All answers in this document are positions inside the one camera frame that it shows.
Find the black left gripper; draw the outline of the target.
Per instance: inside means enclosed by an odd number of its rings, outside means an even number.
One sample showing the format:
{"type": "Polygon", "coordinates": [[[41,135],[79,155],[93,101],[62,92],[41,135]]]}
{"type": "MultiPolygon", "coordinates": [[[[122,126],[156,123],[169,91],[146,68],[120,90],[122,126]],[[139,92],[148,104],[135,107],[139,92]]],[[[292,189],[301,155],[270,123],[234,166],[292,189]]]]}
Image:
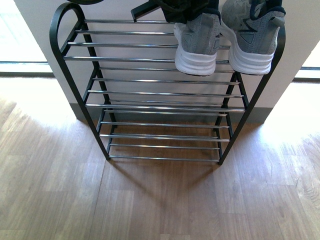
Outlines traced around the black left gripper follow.
{"type": "MultiPolygon", "coordinates": [[[[78,5],[94,5],[102,2],[103,0],[67,0],[67,1],[74,4],[78,4],[78,5]]],[[[147,2],[133,8],[130,12],[131,12],[133,21],[137,22],[138,19],[156,11],[159,8],[160,8],[160,5],[157,4],[154,0],[148,0],[147,2]]]]}

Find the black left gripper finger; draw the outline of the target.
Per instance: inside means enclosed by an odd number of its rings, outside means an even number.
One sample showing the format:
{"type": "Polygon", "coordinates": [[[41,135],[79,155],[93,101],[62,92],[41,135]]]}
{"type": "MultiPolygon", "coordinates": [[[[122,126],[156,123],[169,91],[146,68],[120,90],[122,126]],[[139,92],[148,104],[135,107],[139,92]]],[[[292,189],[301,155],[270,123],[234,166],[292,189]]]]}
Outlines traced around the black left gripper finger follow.
{"type": "Polygon", "coordinates": [[[160,0],[159,6],[168,23],[193,21],[202,13],[220,17],[218,0],[160,0]]]}

